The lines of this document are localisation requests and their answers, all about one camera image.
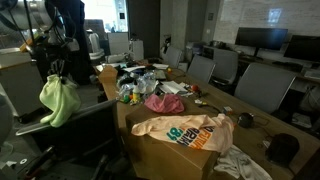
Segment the monitor screen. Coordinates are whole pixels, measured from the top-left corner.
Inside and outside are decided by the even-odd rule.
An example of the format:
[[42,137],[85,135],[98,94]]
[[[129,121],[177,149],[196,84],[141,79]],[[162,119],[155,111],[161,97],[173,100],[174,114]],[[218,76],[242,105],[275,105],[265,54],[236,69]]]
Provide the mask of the monitor screen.
[[280,50],[287,32],[287,29],[240,27],[235,44]]
[[320,36],[293,35],[284,57],[320,61]]

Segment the bottle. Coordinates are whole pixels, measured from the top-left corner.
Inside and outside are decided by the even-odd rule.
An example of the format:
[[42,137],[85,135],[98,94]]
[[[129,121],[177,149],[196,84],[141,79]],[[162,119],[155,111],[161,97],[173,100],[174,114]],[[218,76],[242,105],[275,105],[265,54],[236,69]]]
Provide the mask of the bottle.
[[138,83],[135,80],[133,84],[134,84],[134,86],[133,86],[133,91],[132,91],[132,93],[133,93],[132,100],[133,100],[133,102],[139,102],[140,101],[140,90],[138,87]]

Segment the whiteboard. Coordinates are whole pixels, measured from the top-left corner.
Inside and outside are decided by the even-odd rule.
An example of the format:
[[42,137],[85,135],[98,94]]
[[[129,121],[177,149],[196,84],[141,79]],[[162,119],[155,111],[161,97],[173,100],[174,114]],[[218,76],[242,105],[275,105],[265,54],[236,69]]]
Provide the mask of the whiteboard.
[[320,0],[221,0],[213,39],[234,44],[239,27],[320,36]]

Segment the cloth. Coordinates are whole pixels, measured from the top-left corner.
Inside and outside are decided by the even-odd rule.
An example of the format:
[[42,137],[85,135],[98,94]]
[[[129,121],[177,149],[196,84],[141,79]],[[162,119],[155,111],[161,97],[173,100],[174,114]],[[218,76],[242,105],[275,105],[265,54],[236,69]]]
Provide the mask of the cloth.
[[133,126],[131,133],[189,146],[224,152],[232,145],[233,123],[228,116],[160,116]]
[[152,94],[144,104],[158,113],[179,113],[184,111],[180,97],[175,94],[165,94],[163,100]]
[[61,78],[56,74],[47,77],[48,82],[43,86],[40,93],[40,101],[53,111],[52,114],[42,118],[41,123],[50,122],[53,127],[60,127],[81,106],[80,98],[75,90],[73,82]]
[[247,180],[272,180],[263,168],[235,145],[232,145],[226,153],[218,158],[214,169],[227,172],[237,179],[241,175],[243,179]]

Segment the green cloth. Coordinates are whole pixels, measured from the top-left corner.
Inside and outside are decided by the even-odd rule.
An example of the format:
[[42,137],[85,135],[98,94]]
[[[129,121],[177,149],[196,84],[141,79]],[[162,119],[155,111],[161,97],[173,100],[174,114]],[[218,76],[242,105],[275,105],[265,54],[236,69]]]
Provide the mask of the green cloth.
[[77,85],[69,79],[61,78],[56,74],[47,77],[48,82],[40,93],[40,101],[53,111],[52,114],[42,118],[41,123],[50,122],[53,127],[63,125],[73,112],[81,106],[80,98],[76,92]]

